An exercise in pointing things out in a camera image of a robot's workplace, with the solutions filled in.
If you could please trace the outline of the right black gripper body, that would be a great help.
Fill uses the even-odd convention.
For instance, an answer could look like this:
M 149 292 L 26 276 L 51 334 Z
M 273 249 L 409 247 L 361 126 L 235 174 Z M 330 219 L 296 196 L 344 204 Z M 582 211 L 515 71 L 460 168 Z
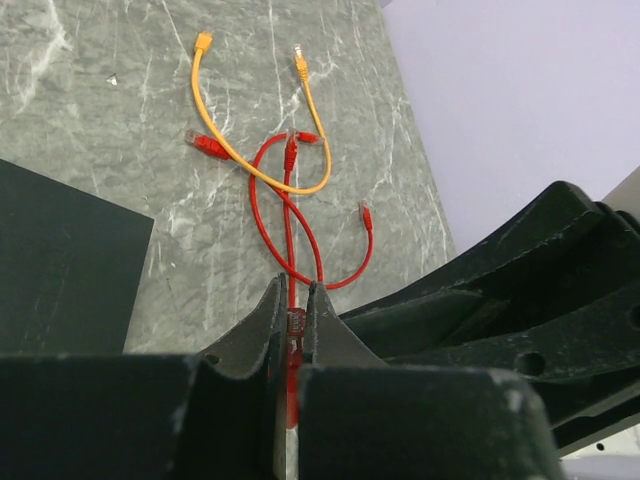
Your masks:
M 571 183 L 342 318 L 392 365 L 518 372 L 562 454 L 639 422 L 639 221 Z

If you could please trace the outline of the black network switch box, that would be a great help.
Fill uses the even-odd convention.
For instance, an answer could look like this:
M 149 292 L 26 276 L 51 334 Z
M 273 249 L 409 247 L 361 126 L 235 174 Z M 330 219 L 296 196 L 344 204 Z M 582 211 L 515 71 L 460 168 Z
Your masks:
M 2 162 L 2 353 L 121 353 L 153 225 Z

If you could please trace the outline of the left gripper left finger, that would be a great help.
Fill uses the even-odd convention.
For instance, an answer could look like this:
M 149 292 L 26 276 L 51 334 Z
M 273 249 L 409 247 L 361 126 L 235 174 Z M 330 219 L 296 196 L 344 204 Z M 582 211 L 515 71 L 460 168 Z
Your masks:
M 287 286 L 197 353 L 1 359 L 5 479 L 272 479 Z

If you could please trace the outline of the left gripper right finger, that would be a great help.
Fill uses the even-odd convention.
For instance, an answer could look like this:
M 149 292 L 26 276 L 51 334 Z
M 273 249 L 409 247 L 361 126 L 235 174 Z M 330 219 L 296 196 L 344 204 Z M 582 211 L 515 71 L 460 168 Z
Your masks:
M 494 368 L 390 367 L 313 284 L 298 374 L 303 479 L 560 479 L 541 398 Z

